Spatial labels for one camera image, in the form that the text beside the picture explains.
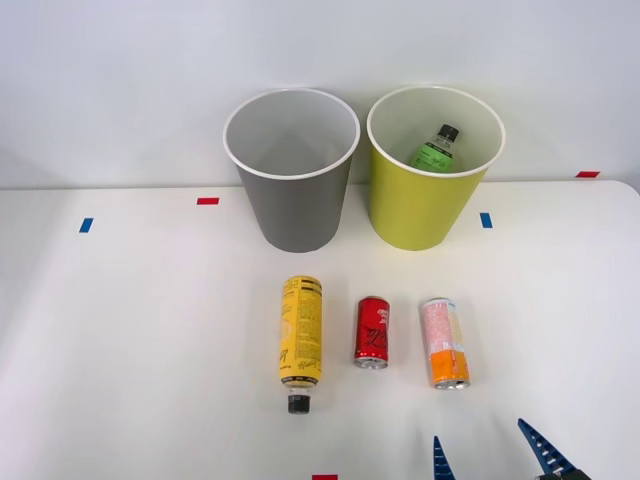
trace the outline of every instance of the white and orange can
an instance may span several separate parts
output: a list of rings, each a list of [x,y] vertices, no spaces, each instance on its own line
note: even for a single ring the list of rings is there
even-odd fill
[[[423,303],[421,310],[433,385],[439,389],[468,387],[471,378],[455,304],[448,298],[434,298]]]

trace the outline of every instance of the bottle cap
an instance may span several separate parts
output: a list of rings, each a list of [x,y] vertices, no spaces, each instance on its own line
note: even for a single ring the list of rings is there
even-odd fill
[[[458,136],[458,133],[460,132],[458,131],[457,128],[453,128],[451,125],[447,125],[445,123],[442,126],[442,128],[440,128],[440,132],[438,132],[438,135],[446,138],[447,140],[450,140],[451,143],[453,143],[456,141],[456,137]]]
[[[289,413],[304,415],[309,413],[311,397],[308,395],[289,395]]]

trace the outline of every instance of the blue tape marker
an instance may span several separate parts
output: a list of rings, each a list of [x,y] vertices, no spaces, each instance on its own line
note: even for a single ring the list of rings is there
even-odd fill
[[[481,213],[480,220],[482,221],[482,228],[493,228],[493,223],[491,223],[491,215],[489,215],[488,213]]]
[[[93,218],[85,218],[82,221],[82,225],[80,226],[80,233],[89,233],[89,229],[91,228],[92,223]]]

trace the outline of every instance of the plastic bottle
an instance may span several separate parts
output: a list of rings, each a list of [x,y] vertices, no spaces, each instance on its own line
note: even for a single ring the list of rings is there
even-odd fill
[[[442,125],[438,134],[425,143],[409,166],[434,173],[449,173],[453,170],[451,145],[458,136],[458,130],[450,125]]]

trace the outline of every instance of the gray bin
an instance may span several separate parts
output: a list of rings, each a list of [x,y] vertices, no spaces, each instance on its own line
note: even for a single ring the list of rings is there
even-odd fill
[[[231,114],[224,146],[269,243],[309,252],[333,238],[359,139],[353,110],[318,90],[265,93]]]

